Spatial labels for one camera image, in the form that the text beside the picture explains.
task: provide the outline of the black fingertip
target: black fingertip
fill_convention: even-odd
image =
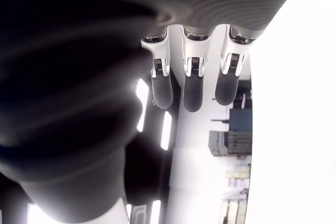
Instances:
[[[184,76],[183,104],[189,112],[198,111],[203,102],[203,77],[192,74]]]
[[[239,76],[236,76],[232,72],[223,74],[222,71],[219,70],[215,98],[220,105],[229,105],[233,103],[236,98],[238,79]]]
[[[173,103],[173,88],[170,74],[168,76],[152,77],[155,104],[161,109],[167,109]]]

